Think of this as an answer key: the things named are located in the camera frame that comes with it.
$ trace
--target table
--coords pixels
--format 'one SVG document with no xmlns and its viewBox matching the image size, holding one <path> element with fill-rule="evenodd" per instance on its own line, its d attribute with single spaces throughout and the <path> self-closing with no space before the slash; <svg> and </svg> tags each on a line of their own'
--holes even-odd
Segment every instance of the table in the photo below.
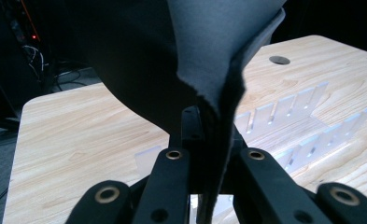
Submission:
<svg viewBox="0 0 367 224">
<path fill-rule="evenodd" d="M 283 56 L 290 64 L 271 63 Z M 333 125 L 367 107 L 367 52 L 321 36 L 261 48 L 244 71 L 237 114 L 314 87 L 329 86 L 314 116 Z M 84 192 L 112 179 L 139 178 L 134 154 L 166 147 L 168 135 L 120 103 L 103 84 L 35 98 L 25 105 L 4 223 L 64 223 Z M 292 174 L 310 190 L 348 184 L 367 196 L 367 121 L 347 147 Z M 231 210 L 215 223 L 236 223 Z"/>
</svg>

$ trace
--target floor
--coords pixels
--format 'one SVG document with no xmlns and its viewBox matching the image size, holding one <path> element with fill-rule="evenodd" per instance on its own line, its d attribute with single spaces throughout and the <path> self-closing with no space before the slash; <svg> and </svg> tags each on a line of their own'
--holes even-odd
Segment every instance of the floor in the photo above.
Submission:
<svg viewBox="0 0 367 224">
<path fill-rule="evenodd" d="M 101 80 L 91 68 L 67 71 L 58 75 L 58 82 L 52 86 L 51 92 L 68 91 L 82 86 L 99 83 Z M 17 133 L 0 129 L 0 223 L 6 206 L 6 195 L 14 160 Z"/>
</svg>

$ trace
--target light wood tabletop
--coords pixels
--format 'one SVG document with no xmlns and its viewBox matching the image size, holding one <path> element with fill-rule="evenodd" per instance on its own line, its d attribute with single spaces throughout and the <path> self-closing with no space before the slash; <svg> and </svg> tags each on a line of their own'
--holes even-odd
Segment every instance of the light wood tabletop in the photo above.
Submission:
<svg viewBox="0 0 367 224">
<path fill-rule="evenodd" d="M 271 63 L 283 56 L 290 64 Z M 247 92 L 237 114 L 329 81 L 314 116 L 328 125 L 367 107 L 367 52 L 321 36 L 261 48 L 244 71 Z M 91 186 L 139 179 L 134 154 L 166 147 L 168 135 L 120 103 L 103 84 L 27 103 L 9 183 L 4 223 L 64 223 Z M 292 174 L 316 190 L 340 182 L 367 196 L 367 121 L 342 148 Z M 238 223 L 230 209 L 215 223 Z"/>
</svg>

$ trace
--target wooden table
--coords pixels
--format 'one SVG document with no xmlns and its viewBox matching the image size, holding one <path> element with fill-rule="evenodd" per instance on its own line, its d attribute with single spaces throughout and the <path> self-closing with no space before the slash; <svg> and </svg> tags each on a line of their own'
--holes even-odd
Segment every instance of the wooden table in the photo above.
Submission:
<svg viewBox="0 0 367 224">
<path fill-rule="evenodd" d="M 283 56 L 290 64 L 269 61 Z M 329 86 L 314 115 L 341 122 L 367 107 L 367 52 L 321 36 L 263 47 L 245 69 L 247 92 L 237 114 L 314 87 Z M 83 193 L 112 179 L 136 182 L 134 154 L 167 146 L 168 135 L 120 103 L 103 84 L 55 93 L 23 109 L 5 223 L 64 223 Z M 293 174 L 315 190 L 337 181 L 367 195 L 367 121 L 350 140 Z M 236 223 L 229 210 L 216 223 Z"/>
</svg>

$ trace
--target wood grain surface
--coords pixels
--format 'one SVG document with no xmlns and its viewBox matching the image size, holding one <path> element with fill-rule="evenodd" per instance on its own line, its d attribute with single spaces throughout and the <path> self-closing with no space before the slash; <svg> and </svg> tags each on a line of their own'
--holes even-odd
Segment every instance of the wood grain surface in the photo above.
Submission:
<svg viewBox="0 0 367 224">
<path fill-rule="evenodd" d="M 271 63 L 283 56 L 290 64 Z M 329 86 L 314 116 L 329 125 L 367 107 L 367 52 L 321 36 L 263 47 L 246 67 L 237 114 L 315 87 Z M 4 223 L 64 223 L 84 192 L 112 179 L 136 182 L 134 154 L 166 147 L 168 135 L 120 103 L 103 84 L 30 101 L 21 127 Z M 310 190 L 337 181 L 367 196 L 367 121 L 344 148 L 292 174 Z M 214 223 L 238 223 L 232 209 Z"/>
</svg>

